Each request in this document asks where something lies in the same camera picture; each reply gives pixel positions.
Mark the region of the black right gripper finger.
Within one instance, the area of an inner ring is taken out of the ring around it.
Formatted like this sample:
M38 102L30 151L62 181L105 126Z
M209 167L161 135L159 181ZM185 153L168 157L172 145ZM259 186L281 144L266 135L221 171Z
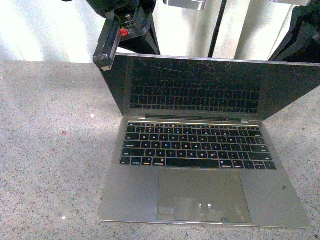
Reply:
M155 24L153 19L153 13L151 18L151 26L149 32L140 37L122 37L122 33L127 33L124 29L119 29L120 41L119 45L121 48L130 50L137 54L147 55L160 55L159 44L157 40Z

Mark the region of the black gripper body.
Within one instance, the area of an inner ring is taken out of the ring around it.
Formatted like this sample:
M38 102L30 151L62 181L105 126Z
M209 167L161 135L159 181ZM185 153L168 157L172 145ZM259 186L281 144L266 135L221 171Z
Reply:
M101 17L119 24L123 38L137 38L150 31L155 0L88 0Z

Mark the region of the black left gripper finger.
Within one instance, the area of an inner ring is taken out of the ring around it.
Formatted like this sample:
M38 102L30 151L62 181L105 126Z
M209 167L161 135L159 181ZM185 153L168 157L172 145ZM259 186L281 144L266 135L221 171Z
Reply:
M120 43L120 21L113 11L106 13L106 20L98 39L93 62L102 71L109 71L114 63Z

